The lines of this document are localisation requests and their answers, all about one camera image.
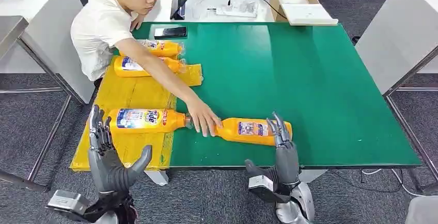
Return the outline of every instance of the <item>yellow plastic bag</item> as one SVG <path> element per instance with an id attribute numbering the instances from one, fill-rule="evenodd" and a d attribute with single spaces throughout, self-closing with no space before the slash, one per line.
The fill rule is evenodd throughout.
<path id="1" fill-rule="evenodd" d="M 121 78 L 114 72 L 114 65 L 108 66 L 95 99 L 101 109 L 107 113 L 118 108 L 173 108 L 176 98 L 165 90 L 152 77 Z M 200 64 L 187 66 L 185 73 L 178 76 L 188 86 L 202 83 Z M 85 125 L 81 141 L 70 164 L 73 171 L 88 171 L 89 126 Z M 125 166 L 131 166 L 139 157 L 142 148 L 152 145 L 152 160 L 147 170 L 166 169 L 169 167 L 173 133 L 170 134 L 118 134 L 113 135 L 114 145 L 120 160 Z"/>

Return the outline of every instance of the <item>man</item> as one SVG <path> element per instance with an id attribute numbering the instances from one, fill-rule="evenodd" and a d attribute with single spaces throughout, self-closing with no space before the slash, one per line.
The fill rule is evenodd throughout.
<path id="1" fill-rule="evenodd" d="M 82 71 L 91 81 L 99 80 L 111 62 L 110 48 L 116 47 L 176 97 L 183 100 L 197 132 L 212 136 L 221 120 L 169 67 L 149 53 L 132 36 L 157 0 L 88 0 L 71 26 L 71 38 L 81 59 Z"/>

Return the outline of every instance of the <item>white power strip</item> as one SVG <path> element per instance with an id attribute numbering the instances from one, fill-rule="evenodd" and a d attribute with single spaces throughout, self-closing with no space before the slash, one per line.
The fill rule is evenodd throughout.
<path id="1" fill-rule="evenodd" d="M 245 18 L 256 18 L 257 8 L 253 8 L 252 11 L 241 11 L 239 8 L 233 8 L 231 6 L 222 6 L 216 8 L 216 15 L 234 16 L 234 17 L 245 17 Z"/>

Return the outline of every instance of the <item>orange detergent bottle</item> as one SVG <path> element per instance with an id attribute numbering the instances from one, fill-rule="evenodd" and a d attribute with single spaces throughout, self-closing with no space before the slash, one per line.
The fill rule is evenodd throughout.
<path id="1" fill-rule="evenodd" d="M 113 109 L 109 112 L 115 134 L 169 133 L 190 125 L 190 117 L 173 109 Z"/>
<path id="2" fill-rule="evenodd" d="M 137 39 L 137 42 L 147 47 L 149 52 L 155 56 L 172 57 L 181 54 L 184 50 L 182 44 L 171 41 Z M 121 56 L 126 55 L 123 51 L 119 51 L 119 53 Z"/>
<path id="3" fill-rule="evenodd" d="M 227 118 L 222 125 L 223 128 L 216 127 L 216 135 L 224 140 L 275 146 L 275 137 L 266 120 Z M 292 135 L 292 125 L 289 122 L 285 122 L 285 125 Z"/>
<path id="4" fill-rule="evenodd" d="M 159 57 L 174 73 L 184 73 L 186 70 L 185 60 L 174 60 L 168 57 Z M 114 71 L 119 77 L 143 77 L 151 76 L 139 64 L 128 56 L 116 56 Z"/>

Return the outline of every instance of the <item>man's left hand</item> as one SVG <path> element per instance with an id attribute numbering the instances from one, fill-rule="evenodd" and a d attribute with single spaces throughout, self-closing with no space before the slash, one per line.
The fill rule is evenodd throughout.
<path id="1" fill-rule="evenodd" d="M 145 19 L 145 16 L 146 15 L 139 14 L 138 17 L 134 21 L 132 21 L 130 31 L 133 31 L 134 29 L 139 29 L 143 23 L 143 19 Z"/>

